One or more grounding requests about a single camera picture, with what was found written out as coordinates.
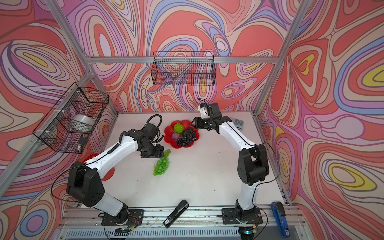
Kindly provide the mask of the dark purple grape bunch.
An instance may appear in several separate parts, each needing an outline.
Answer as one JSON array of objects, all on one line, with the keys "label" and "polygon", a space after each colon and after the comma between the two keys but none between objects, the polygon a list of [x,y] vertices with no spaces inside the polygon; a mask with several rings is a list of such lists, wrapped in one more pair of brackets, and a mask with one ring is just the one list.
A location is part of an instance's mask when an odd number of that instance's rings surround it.
[{"label": "dark purple grape bunch", "polygon": [[181,137],[177,140],[177,146],[189,147],[198,139],[193,128],[187,128],[181,133]]}]

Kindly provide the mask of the green bumpy pear fruit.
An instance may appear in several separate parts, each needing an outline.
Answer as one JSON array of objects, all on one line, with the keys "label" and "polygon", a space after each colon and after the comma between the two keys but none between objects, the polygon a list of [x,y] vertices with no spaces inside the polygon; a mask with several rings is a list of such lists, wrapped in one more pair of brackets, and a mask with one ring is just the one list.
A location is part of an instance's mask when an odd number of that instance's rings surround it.
[{"label": "green bumpy pear fruit", "polygon": [[174,132],[177,133],[177,134],[182,134],[183,131],[185,130],[185,127],[183,124],[181,123],[176,123],[174,125]]}]

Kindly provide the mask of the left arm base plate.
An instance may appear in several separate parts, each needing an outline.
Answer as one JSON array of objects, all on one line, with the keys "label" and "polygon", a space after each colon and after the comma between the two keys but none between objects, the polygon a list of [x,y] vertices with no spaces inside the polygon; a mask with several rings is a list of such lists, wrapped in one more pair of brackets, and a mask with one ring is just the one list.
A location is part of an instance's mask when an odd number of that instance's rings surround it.
[{"label": "left arm base plate", "polygon": [[104,213],[102,226],[140,226],[144,218],[143,209],[123,209],[117,216]]}]

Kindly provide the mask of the green grape bunch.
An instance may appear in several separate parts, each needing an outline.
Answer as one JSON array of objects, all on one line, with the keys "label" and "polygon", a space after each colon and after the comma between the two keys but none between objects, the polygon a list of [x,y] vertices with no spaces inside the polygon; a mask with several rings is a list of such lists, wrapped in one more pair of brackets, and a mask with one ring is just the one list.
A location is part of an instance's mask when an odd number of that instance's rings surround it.
[{"label": "green grape bunch", "polygon": [[164,156],[160,158],[158,161],[156,161],[154,166],[154,171],[153,171],[154,176],[163,175],[166,172],[166,170],[169,168],[170,154],[171,154],[171,150],[168,149],[164,152]]}]

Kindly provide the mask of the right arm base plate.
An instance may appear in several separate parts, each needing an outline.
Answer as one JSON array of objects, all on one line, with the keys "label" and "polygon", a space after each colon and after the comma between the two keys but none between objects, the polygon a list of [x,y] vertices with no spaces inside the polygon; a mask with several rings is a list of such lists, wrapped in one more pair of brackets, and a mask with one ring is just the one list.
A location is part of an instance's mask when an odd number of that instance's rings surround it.
[{"label": "right arm base plate", "polygon": [[218,217],[222,218],[225,225],[252,224],[258,226],[263,223],[261,210],[256,207],[245,211],[238,207],[223,208],[221,211],[222,212]]}]

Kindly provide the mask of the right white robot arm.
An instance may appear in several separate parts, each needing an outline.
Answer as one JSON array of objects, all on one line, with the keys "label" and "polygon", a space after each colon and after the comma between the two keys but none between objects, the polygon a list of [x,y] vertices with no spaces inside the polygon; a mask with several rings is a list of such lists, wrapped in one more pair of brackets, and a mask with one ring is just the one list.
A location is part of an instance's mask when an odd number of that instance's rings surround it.
[{"label": "right white robot arm", "polygon": [[270,173],[266,147],[249,140],[229,117],[196,117],[191,121],[191,126],[195,129],[216,131],[239,152],[237,172],[243,185],[236,208],[244,216],[256,206],[255,198],[260,184]]}]

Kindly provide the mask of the purple fig fruit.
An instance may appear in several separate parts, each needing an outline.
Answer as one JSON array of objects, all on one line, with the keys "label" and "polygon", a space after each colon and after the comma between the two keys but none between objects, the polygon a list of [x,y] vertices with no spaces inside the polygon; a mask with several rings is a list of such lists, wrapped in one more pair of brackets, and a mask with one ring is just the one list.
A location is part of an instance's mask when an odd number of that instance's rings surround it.
[{"label": "purple fig fruit", "polygon": [[171,135],[172,140],[173,140],[173,141],[176,141],[176,142],[177,142],[181,137],[182,137],[182,135],[179,134],[179,133],[176,133],[176,132],[172,133],[172,135]]}]

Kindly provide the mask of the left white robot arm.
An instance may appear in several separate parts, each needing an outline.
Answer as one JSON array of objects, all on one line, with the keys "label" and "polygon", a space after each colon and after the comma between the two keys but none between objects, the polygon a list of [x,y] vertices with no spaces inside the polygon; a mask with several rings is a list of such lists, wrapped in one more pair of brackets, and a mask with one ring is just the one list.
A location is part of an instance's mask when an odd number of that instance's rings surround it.
[{"label": "left white robot arm", "polygon": [[144,127],[120,134],[118,142],[85,163],[75,162],[69,169],[67,194],[88,208],[95,208],[113,217],[118,224],[129,218],[128,206],[108,194],[102,183],[105,175],[128,155],[138,151],[141,157],[162,158],[163,135],[157,127]]}]

